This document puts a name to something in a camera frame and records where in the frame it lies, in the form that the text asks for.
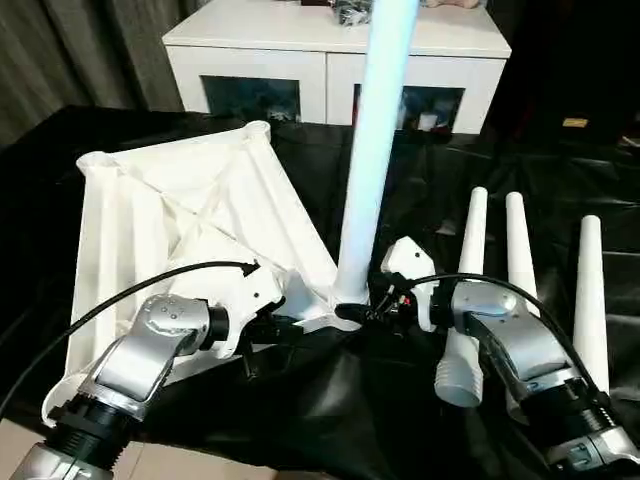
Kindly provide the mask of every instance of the black tablecloth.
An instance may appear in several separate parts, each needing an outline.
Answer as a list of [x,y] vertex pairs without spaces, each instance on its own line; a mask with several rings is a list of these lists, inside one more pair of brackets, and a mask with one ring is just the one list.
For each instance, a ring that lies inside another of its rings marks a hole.
[[[84,180],[82,154],[117,151],[237,128],[199,114],[66,108],[1,155],[4,281],[0,332],[26,320],[0,352],[0,393],[68,326]],[[337,257],[352,129],[285,124],[273,147],[316,229]],[[540,298],[571,333],[577,233],[602,219],[611,395],[640,438],[640,164],[624,151],[525,148],[399,133],[373,265],[410,235],[441,271],[455,271],[470,191],[490,192],[485,273],[506,278],[504,197],[523,193]],[[379,294],[375,285],[373,295]],[[433,394],[440,337],[415,329],[324,330],[260,355],[247,382],[238,362],[165,389],[140,438],[274,468],[339,478],[545,478],[538,455],[508,420],[496,375],[472,411]],[[60,378],[59,348],[20,390],[10,417],[42,430],[40,403]]]

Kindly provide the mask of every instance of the white cone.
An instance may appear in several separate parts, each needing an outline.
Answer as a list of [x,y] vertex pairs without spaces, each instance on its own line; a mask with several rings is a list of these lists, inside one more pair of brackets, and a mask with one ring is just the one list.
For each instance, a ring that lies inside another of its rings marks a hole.
[[593,215],[584,217],[581,227],[573,344],[595,384],[608,393],[609,360],[600,219]]

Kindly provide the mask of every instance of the wooden floor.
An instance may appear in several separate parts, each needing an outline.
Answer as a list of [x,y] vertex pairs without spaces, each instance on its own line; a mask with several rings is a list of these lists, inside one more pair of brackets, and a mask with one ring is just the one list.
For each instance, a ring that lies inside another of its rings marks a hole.
[[[0,478],[9,478],[38,435],[3,421],[0,424]],[[271,480],[276,472],[219,457],[160,445],[132,443],[114,469],[115,480]]]

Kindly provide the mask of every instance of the white pole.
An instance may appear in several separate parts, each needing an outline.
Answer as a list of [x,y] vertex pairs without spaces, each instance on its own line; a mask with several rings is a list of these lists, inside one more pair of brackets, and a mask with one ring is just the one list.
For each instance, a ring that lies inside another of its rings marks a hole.
[[[476,187],[471,193],[459,272],[483,272],[486,219],[487,190]],[[435,391],[441,400],[464,408],[480,405],[483,375],[478,349],[475,338],[449,329],[445,352],[436,370]]]
[[419,0],[375,0],[342,224],[336,303],[367,303],[367,273]]
[[598,388],[609,393],[602,238],[598,217],[589,215],[582,219],[579,255],[573,344]]
[[[507,262],[509,282],[538,298],[524,201],[518,192],[507,195]],[[534,315],[540,315],[529,302],[527,308]]]

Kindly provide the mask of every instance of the curtain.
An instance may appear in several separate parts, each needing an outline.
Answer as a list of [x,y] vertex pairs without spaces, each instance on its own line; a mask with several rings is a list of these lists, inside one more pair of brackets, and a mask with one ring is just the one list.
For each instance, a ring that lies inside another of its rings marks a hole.
[[162,35],[202,0],[0,0],[0,146],[66,105],[182,110]]

